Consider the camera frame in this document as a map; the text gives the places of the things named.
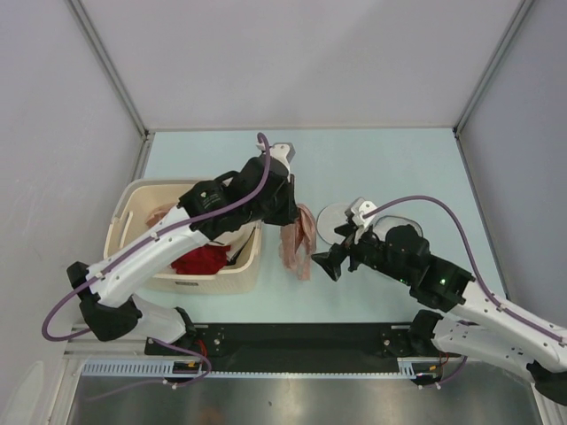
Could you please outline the pink bra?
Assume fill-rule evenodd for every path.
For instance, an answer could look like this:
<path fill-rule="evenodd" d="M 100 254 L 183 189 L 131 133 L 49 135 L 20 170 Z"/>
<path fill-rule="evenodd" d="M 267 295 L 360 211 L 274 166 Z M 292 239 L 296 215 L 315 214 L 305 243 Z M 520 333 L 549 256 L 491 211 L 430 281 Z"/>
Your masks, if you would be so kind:
<path fill-rule="evenodd" d="M 311 278 L 311 256 L 316 251 L 316 220 L 310 209 L 298 204 L 299 217 L 280 230 L 279 256 L 283 267 L 299 281 Z"/>

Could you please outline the white mesh laundry bag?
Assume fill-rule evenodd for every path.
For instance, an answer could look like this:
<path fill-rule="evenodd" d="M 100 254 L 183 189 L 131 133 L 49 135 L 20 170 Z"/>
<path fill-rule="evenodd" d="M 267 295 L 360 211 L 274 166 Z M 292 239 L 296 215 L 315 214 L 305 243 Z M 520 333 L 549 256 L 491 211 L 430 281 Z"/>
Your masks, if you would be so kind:
<path fill-rule="evenodd" d="M 320 211 L 316 221 L 316 230 L 318 236 L 326 244 L 333 245 L 343 241 L 344 237 L 337 234 L 335 228 L 346 224 L 345 211 L 348 206 L 349 204 L 336 203 L 328 205 Z M 390 228 L 404 225 L 410 225 L 419 236 L 423 236 L 423 230 L 416 221 L 395 215 L 379 216 L 374 227 L 374 233 L 380 240 L 384 240 Z"/>

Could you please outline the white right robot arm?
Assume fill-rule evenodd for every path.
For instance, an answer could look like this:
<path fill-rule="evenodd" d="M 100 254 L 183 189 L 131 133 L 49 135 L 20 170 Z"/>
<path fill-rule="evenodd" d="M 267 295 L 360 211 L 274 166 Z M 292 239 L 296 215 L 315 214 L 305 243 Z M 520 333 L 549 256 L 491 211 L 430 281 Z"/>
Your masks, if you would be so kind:
<path fill-rule="evenodd" d="M 383 238 L 339 227 L 342 243 L 312 260 L 336 281 L 344 261 L 350 271 L 364 265 L 408 286 L 423 306 L 408 333 L 419 355 L 460 354 L 508 370 L 544 397 L 566 403 L 566 329 L 526 311 L 481 286 L 479 279 L 430 252 L 414 226 L 391 227 Z"/>

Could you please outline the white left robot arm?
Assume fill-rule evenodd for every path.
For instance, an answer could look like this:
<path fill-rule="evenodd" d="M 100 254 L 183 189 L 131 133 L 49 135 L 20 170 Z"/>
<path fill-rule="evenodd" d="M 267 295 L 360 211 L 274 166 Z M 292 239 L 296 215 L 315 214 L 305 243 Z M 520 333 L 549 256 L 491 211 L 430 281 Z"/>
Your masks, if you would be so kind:
<path fill-rule="evenodd" d="M 182 255 L 255 221 L 285 226 L 298 216 L 290 161 L 275 153 L 249 159 L 239 172 L 194 184 L 152 228 L 108 260 L 67 269 L 80 309 L 102 342 L 130 333 L 160 340 L 174 352 L 196 343 L 188 314 L 139 298 L 136 291 Z"/>

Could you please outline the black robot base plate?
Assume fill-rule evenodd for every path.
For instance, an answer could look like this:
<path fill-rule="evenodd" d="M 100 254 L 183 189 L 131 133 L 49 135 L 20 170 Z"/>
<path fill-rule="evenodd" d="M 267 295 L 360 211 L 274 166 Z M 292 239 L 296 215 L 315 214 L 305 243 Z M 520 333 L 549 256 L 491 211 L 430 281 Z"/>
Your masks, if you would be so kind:
<path fill-rule="evenodd" d="M 404 323 L 198 324 L 185 349 L 214 372 L 364 374 L 398 369 L 398 358 L 455 358 Z"/>

